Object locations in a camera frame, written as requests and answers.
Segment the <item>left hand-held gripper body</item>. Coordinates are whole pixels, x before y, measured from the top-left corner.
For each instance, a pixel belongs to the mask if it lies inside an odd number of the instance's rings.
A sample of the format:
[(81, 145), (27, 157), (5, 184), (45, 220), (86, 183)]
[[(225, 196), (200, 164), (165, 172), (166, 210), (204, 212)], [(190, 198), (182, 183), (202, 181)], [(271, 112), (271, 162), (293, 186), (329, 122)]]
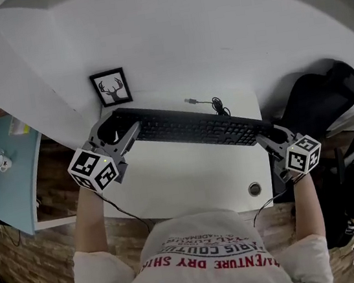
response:
[(88, 140), (75, 151), (67, 171), (79, 186), (103, 192), (111, 183), (122, 182), (127, 168), (125, 148), (123, 139), (112, 144)]

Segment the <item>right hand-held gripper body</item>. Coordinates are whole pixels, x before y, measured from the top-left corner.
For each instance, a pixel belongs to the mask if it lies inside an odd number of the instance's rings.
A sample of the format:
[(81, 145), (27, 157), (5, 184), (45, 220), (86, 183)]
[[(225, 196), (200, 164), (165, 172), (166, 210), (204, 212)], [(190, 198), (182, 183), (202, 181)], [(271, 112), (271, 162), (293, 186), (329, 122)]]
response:
[(317, 166), (322, 145), (309, 135), (301, 135), (292, 145), (283, 144), (284, 156), (274, 160), (274, 173), (285, 183), (292, 177), (290, 171), (308, 174)]

